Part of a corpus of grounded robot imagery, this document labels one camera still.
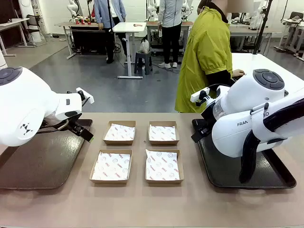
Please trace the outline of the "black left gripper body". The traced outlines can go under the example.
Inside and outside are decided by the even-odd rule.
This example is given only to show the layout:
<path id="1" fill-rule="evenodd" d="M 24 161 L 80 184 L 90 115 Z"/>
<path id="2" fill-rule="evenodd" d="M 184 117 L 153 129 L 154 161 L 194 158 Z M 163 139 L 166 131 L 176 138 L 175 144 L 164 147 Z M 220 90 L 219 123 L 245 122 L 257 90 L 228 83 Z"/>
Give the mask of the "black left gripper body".
<path id="1" fill-rule="evenodd" d="M 83 126 L 80 125 L 77 121 L 69 120 L 67 129 L 74 134 L 81 134 L 83 131 Z"/>

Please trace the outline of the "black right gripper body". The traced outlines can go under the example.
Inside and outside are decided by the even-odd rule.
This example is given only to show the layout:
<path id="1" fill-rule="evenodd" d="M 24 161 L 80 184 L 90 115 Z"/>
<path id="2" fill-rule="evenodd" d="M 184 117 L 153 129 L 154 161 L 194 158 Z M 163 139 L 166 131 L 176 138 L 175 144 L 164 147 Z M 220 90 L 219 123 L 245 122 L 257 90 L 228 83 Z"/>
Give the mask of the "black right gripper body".
<path id="1" fill-rule="evenodd" d="M 201 113 L 202 119 L 198 120 L 199 133 L 201 135 L 209 135 L 212 132 L 215 124 L 215 117 L 212 111 L 203 111 Z"/>

